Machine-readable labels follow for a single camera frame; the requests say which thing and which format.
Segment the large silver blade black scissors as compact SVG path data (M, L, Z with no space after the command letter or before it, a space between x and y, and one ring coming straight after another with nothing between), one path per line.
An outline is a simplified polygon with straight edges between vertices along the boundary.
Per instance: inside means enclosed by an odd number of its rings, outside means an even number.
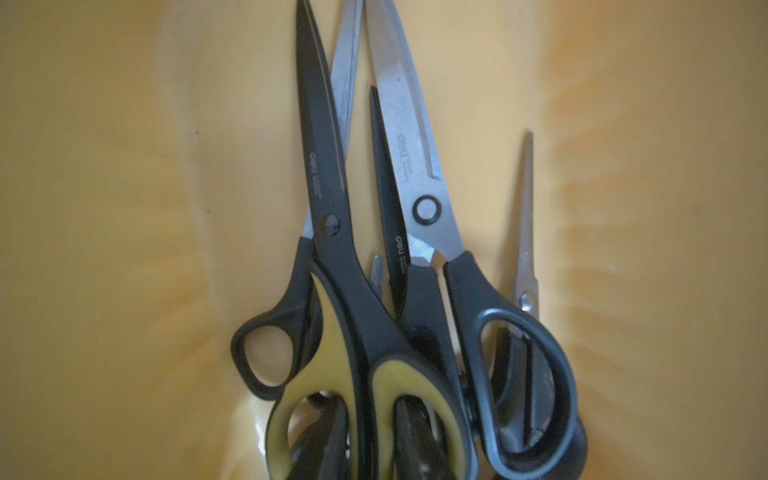
M406 35L395 5L370 1L367 26L384 128L413 266L437 280L460 374L476 454L500 479L576 479L584 470L587 436L578 416L567 357L540 322L487 280L462 242ZM541 439L522 453L504 450L492 393L496 337L514 327L543 353L554 386L553 413Z

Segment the small silver blade scissors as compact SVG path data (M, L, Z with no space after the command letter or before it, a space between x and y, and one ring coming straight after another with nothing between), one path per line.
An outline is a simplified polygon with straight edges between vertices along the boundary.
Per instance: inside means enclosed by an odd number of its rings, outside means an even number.
M512 301L539 316L539 284L534 270L533 156L534 134L525 134L517 193L518 250ZM496 337L492 393L504 450L522 453L546 432L553 413L554 386L542 351L519 329L502 326Z

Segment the black yellow handled scissors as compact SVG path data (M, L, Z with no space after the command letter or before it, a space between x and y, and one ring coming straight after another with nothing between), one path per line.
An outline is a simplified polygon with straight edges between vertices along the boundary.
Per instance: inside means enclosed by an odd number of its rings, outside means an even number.
M445 377L408 342L370 287L352 232L342 140L326 55L312 8L296 10L299 109L313 222L311 278L323 329L313 358L273 406L266 429L266 460L273 479L294 467L288 441L291 415L312 393L341 396L349 413L350 475L390 479L395 473L395 403L427 401L447 433L447 465L459 479L471 475L469 428Z

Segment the yellow plastic storage box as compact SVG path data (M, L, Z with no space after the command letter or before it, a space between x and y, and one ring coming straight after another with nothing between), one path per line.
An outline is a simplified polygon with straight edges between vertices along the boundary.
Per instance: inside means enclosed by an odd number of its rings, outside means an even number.
M767 5L400 1L463 242L541 317L588 479L767 475ZM233 332L307 209L292 1L1 5L1 475L262 479Z

